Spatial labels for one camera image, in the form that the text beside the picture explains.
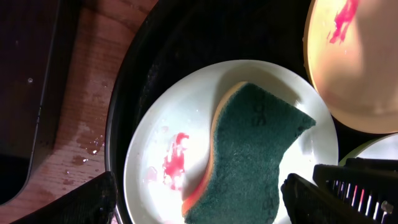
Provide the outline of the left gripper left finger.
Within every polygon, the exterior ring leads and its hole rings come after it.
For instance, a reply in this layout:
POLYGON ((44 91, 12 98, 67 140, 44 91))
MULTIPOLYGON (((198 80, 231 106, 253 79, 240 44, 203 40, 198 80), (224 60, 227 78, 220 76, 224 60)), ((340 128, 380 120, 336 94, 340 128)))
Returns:
POLYGON ((117 192, 114 174, 106 171, 12 224, 110 224, 117 192))

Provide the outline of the green yellow sponge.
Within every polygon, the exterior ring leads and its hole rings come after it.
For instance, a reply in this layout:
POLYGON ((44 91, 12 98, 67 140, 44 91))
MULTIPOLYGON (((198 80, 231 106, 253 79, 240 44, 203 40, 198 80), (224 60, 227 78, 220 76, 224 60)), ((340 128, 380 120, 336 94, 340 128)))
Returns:
POLYGON ((185 223, 273 223, 279 166, 288 148, 316 121, 263 88, 239 82, 220 101, 205 175, 185 199, 185 223))

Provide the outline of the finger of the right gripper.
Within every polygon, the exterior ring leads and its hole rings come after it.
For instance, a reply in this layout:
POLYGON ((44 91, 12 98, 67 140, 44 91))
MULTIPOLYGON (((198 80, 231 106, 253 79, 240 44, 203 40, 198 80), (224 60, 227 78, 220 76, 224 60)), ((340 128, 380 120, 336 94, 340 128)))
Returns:
POLYGON ((365 221, 397 224, 396 160, 357 157, 343 166, 319 164, 313 180, 365 221))

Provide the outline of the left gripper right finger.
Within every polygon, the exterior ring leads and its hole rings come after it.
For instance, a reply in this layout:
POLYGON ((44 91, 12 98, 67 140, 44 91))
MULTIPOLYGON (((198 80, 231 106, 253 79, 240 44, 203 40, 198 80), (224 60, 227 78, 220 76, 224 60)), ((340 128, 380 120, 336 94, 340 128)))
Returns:
POLYGON ((298 174, 289 174, 281 191, 292 223, 375 223, 298 174))

